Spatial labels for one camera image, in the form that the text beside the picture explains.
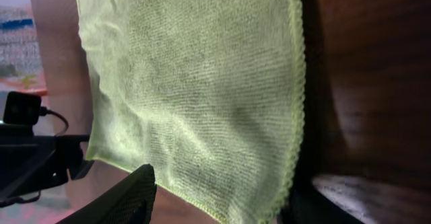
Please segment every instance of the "green cloth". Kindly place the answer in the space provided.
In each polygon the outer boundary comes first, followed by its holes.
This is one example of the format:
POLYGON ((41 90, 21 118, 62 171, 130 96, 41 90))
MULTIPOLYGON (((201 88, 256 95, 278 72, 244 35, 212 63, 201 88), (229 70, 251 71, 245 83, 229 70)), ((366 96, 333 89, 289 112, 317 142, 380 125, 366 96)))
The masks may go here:
POLYGON ((222 223, 271 220, 304 124, 300 0, 77 0, 94 121, 88 159, 222 223))

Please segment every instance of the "microfiber cloth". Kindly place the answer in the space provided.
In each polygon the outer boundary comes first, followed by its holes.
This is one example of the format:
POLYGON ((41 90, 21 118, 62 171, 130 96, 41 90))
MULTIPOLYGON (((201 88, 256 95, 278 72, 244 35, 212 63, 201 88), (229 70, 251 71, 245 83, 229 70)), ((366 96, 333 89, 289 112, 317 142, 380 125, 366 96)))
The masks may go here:
POLYGON ((77 0, 94 120, 87 159, 222 223, 286 203, 304 124, 300 0, 77 0))

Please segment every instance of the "dark wooden surface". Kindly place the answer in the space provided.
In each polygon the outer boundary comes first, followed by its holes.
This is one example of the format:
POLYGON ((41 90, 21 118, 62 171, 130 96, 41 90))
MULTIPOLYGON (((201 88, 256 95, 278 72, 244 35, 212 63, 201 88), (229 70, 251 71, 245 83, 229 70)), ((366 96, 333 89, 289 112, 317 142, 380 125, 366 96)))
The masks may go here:
MULTIPOLYGON (((76 2, 32 4, 51 108, 69 119, 69 133, 89 133, 91 94, 77 35, 76 2)), ((369 207, 363 215, 377 223, 426 223, 431 206, 431 0, 303 4, 307 83, 300 169, 310 175, 357 176, 355 184, 342 177, 314 182, 323 192, 334 186, 340 190, 335 191, 340 205, 353 198, 356 210, 369 207), (384 194, 367 194, 374 192, 364 188, 384 194), (359 194, 348 194, 352 191, 359 194), (373 203, 391 196, 391 206, 407 214, 385 205, 374 208, 373 203)), ((126 175, 97 162, 86 178, 67 185, 72 206, 83 207, 126 175)), ((163 190, 156 197, 154 215, 160 222, 213 221, 163 190)))

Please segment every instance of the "light green towel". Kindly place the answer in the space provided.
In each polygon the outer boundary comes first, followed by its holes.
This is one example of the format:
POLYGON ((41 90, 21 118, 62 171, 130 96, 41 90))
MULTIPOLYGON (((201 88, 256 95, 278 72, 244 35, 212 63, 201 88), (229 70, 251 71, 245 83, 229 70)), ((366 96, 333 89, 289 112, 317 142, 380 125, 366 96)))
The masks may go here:
POLYGON ((94 121, 88 159, 222 223, 271 220, 304 124, 300 0, 77 0, 94 121))

